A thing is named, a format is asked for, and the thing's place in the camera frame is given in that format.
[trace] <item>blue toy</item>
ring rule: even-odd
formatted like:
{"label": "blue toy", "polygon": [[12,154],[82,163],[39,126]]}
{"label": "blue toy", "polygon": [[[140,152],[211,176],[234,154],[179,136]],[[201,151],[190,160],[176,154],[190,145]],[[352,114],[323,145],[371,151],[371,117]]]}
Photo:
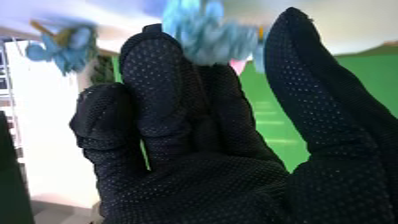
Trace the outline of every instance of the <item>blue toy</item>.
{"label": "blue toy", "polygon": [[183,46],[185,56],[197,65],[227,64],[254,57],[263,71],[263,28],[222,22],[220,1],[170,0],[163,12],[163,32]]}
{"label": "blue toy", "polygon": [[27,47],[27,57],[32,61],[51,61],[66,75],[69,72],[80,72],[91,59],[98,55],[96,32],[92,27],[66,28],[57,35],[44,27],[32,22],[43,35],[43,46],[34,43]]}

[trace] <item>finger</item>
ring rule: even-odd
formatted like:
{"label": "finger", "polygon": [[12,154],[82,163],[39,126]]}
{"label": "finger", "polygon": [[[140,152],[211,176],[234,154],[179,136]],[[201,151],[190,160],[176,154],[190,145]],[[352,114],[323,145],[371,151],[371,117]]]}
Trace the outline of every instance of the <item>finger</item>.
{"label": "finger", "polygon": [[83,91],[69,126],[94,164],[101,200],[108,202],[126,184],[146,175],[131,97],[122,84],[98,85]]}
{"label": "finger", "polygon": [[270,31],[265,47],[265,67],[272,91],[307,141],[309,152],[314,153],[316,150],[348,143],[364,146],[371,152],[375,142],[353,119],[353,114],[350,114],[341,104],[343,98],[336,95],[336,90],[332,90],[336,81],[327,82],[323,80],[327,76],[339,79],[345,75],[353,80],[353,75],[341,74],[341,71],[336,72],[334,67],[337,64],[336,62],[330,63],[330,59],[323,69],[330,69],[327,74],[323,74],[325,71],[314,70],[316,66],[325,66],[323,60],[313,58],[320,64],[309,66],[309,62],[302,59],[307,57],[311,50],[307,49],[306,52],[300,51],[302,49],[298,50],[297,41],[302,38],[311,38],[316,34],[313,25],[311,30],[307,30],[311,21],[307,16],[302,17],[302,15],[298,10],[290,9],[281,15]]}
{"label": "finger", "polygon": [[282,163],[256,131],[252,108],[233,68],[215,65],[201,67],[199,72],[227,153]]}
{"label": "finger", "polygon": [[396,208],[398,121],[355,75],[339,66],[309,18],[297,9],[290,9],[277,19],[265,54],[270,87],[313,158],[382,161],[378,172],[385,172],[389,179]]}
{"label": "finger", "polygon": [[183,107],[183,53],[162,32],[133,36],[121,51],[122,81],[138,110],[138,131],[153,169],[186,153],[192,127]]}

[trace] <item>green wall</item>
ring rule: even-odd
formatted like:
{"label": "green wall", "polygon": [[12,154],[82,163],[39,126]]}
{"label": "green wall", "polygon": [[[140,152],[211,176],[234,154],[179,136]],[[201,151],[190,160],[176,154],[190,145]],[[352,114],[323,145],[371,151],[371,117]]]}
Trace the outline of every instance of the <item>green wall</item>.
{"label": "green wall", "polygon": [[[398,117],[398,55],[337,58],[355,73],[369,93]],[[242,73],[242,85],[252,104],[258,131],[286,162],[288,169],[307,159],[306,143],[270,91],[265,75],[256,73],[252,64]]]}

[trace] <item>gloved hand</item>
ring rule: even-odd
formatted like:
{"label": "gloved hand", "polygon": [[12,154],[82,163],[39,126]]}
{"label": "gloved hand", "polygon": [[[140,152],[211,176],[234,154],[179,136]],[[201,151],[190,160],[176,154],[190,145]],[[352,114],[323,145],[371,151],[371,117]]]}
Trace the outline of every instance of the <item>gloved hand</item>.
{"label": "gloved hand", "polygon": [[398,122],[307,16],[284,12],[265,48],[272,89],[313,154],[291,175],[231,67],[192,65],[174,39],[149,30],[122,47],[124,85],[87,89],[71,121],[105,223],[394,223]]}

